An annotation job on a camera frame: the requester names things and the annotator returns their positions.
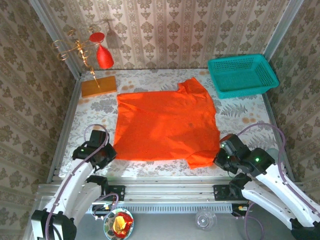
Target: cable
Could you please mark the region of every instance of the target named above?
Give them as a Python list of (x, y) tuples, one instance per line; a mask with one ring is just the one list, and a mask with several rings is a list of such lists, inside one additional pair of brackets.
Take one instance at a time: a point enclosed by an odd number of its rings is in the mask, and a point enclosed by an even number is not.
[(230, 176), (229, 171), (227, 171), (227, 173), (228, 173), (228, 175), (229, 175), (229, 177), (230, 177), (230, 178), (232, 178), (232, 179), (234, 179), (234, 178), (235, 178), (234, 176)]
[(52, 208), (51, 208), (51, 211), (49, 212), (49, 215), (46, 219), (46, 222), (45, 222), (45, 239), (46, 240), (50, 240), (50, 236), (49, 236), (49, 223), (50, 223), (50, 220), (52, 218), (52, 215), (56, 209), (56, 206), (64, 192), (64, 190), (66, 189), (68, 183), (70, 182), (70, 179), (72, 178), (73, 175), (75, 175), (76, 171), (84, 164), (87, 162), (87, 160), (89, 160), (92, 156), (94, 156), (97, 152), (99, 152), (105, 145), (106, 145), (106, 142), (107, 140), (109, 139), (109, 134), (107, 132), (107, 129), (101, 125), (101, 124), (91, 124), (89, 126), (86, 127), (86, 129), (84, 130), (84, 141), (86, 142), (86, 132), (88, 130), (88, 128), (92, 127), (92, 126), (99, 126), (101, 128), (104, 129), (106, 135), (105, 135), (105, 139), (103, 141), (103, 143), (94, 151), (92, 152), (89, 156), (87, 156), (81, 163), (79, 163), (79, 165), (77, 165), (74, 170), (71, 172), (71, 174), (68, 176), (68, 178), (66, 179), (66, 181), (64, 182), (64, 184), (62, 185), (61, 187), (61, 190), (60, 192), (58, 193), (53, 205), (52, 205)]
[(57, 228), (55, 226), (53, 226), (53, 230), (55, 231), (55, 234), (58, 236), (59, 240), (63, 240), (59, 231), (57, 230)]
[(91, 213), (93, 217), (96, 217), (96, 216), (97, 216), (96, 213), (97, 213), (98, 210), (104, 208), (104, 205), (102, 205), (102, 204), (99, 205), (99, 206), (100, 206), (100, 207), (96, 207), (96, 208), (95, 208), (93, 214)]
[(245, 129), (243, 129), (241, 132), (239, 132), (237, 135), (240, 136), (241, 134), (243, 134), (245, 131), (247, 131), (248, 129), (252, 128), (252, 127), (255, 127), (255, 126), (269, 126), (271, 128), (274, 128), (275, 130), (277, 130), (280, 135), (281, 135), (281, 138), (282, 138), (282, 146), (279, 150), (279, 153), (278, 153), (278, 171), (279, 171), (279, 175), (283, 181), (284, 184), (286, 184), (286, 186), (288, 187), (288, 189), (293, 192), (293, 194), (299, 198), (305, 205), (307, 205), (314, 213), (316, 213), (316, 215), (320, 218), (320, 212), (318, 212), (318, 210), (313, 207), (307, 200), (305, 200), (291, 185), (288, 184), (286, 178), (285, 178), (285, 174), (284, 172), (282, 171), (282, 168), (281, 168), (281, 163), (282, 163), (282, 160), (280, 158), (281, 154), (282, 153), (285, 153), (285, 145), (286, 145), (286, 137), (285, 137), (285, 134), (276, 126), (270, 124), (270, 123), (265, 123), (265, 122), (259, 122), (259, 123), (255, 123), (255, 124), (252, 124), (250, 126), (247, 126)]
[[(103, 199), (105, 199), (105, 198), (107, 198), (107, 197), (110, 197), (110, 196), (115, 196), (115, 197), (116, 197), (115, 203), (113, 204), (113, 206), (112, 206), (112, 208), (111, 208), (111, 210), (110, 210), (110, 212), (111, 212), (111, 211), (114, 210), (114, 209), (117, 207), (117, 205), (118, 205), (119, 195), (118, 195), (117, 193), (111, 192), (111, 193), (109, 193), (109, 194), (107, 194), (107, 195), (101, 196), (101, 197), (99, 197), (97, 200), (95, 200), (95, 202), (101, 201), (101, 200), (103, 200)], [(97, 207), (97, 208), (94, 210), (94, 213), (93, 213), (93, 216), (94, 216), (94, 217), (96, 217), (96, 212), (97, 212), (98, 209), (99, 209), (99, 208)]]
[(250, 209), (253, 207), (253, 205), (255, 205), (255, 203), (251, 203), (249, 205), (249, 207), (247, 208), (246, 210), (246, 213), (245, 213), (245, 217), (244, 217), (244, 230), (245, 230), (245, 235), (246, 235), (246, 238), (248, 240), (251, 240), (250, 237), (249, 237), (249, 234), (248, 234), (248, 226), (247, 226), (247, 223), (248, 223), (248, 219), (252, 219), (252, 220), (255, 220), (261, 227), (261, 238), (260, 240), (263, 240), (264, 237), (265, 237), (265, 229), (264, 229), (264, 226), (262, 225), (262, 223), (256, 219), (255, 217), (253, 216), (249, 216), (249, 212), (250, 212)]

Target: gold metal stand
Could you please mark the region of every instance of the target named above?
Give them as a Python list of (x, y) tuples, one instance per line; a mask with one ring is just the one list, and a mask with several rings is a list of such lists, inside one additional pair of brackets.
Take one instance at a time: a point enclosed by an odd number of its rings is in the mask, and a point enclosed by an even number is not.
[[(75, 29), (70, 30), (67, 35), (72, 36), (76, 32)], [(116, 86), (116, 78), (115, 76), (103, 77), (103, 78), (96, 78), (94, 68), (88, 64), (87, 58), (91, 55), (91, 51), (84, 50), (84, 48), (93, 47), (95, 45), (100, 44), (95, 43), (91, 45), (87, 45), (89, 39), (81, 42), (79, 39), (75, 40), (75, 42), (67, 42), (64, 40), (56, 40), (52, 43), (52, 46), (56, 49), (61, 47), (61, 42), (70, 45), (72, 48), (70, 50), (61, 51), (57, 55), (57, 58), (61, 61), (65, 61), (69, 57), (69, 52), (78, 50), (78, 55), (82, 58), (84, 65), (90, 69), (90, 73), (93, 75), (94, 80), (84, 81), (81, 83), (81, 91), (82, 97), (94, 97), (102, 94), (114, 93), (117, 91)]]

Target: clear glass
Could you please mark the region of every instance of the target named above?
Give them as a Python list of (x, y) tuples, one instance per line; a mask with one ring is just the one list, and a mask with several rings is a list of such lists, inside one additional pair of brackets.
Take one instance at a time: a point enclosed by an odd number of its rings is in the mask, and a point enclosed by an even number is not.
[(195, 224), (202, 230), (211, 231), (217, 225), (217, 216), (211, 209), (202, 208), (195, 215)]

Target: floral tablecloth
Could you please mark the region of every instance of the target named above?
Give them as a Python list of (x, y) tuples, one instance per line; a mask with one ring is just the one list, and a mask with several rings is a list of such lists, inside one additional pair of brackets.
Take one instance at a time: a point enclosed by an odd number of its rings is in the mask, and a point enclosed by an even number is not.
[[(102, 124), (110, 133), (113, 144), (118, 116), (117, 94), (147, 91), (175, 91), (177, 83), (195, 77), (209, 92), (216, 108), (216, 125), (223, 138), (238, 133), (258, 122), (269, 123), (269, 116), (262, 95), (219, 99), (208, 69), (162, 69), (97, 71), (97, 78), (115, 76), (117, 92), (96, 97), (80, 96), (74, 115), (67, 147), (60, 167), (60, 177), (70, 169), (73, 151), (84, 142), (83, 132), (91, 124)], [(92, 80), (87, 73), (82, 80)], [(274, 132), (268, 127), (252, 127), (240, 137), (250, 149), (278, 148)], [(163, 161), (114, 160), (97, 175), (109, 177), (159, 177), (159, 176), (226, 176), (216, 166), (190, 169), (184, 159)]]

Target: yellow object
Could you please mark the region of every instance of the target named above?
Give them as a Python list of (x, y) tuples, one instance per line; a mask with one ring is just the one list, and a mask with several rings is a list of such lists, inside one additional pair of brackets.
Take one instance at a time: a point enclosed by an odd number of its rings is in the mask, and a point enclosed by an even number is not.
[(119, 234), (126, 227), (126, 222), (123, 216), (117, 216), (113, 223), (113, 230)]
[(239, 206), (238, 209), (240, 211), (247, 211), (248, 208), (246, 206)]
[(102, 94), (114, 93), (117, 91), (115, 76), (107, 76), (95, 80), (83, 81), (81, 83), (82, 97), (94, 97)]

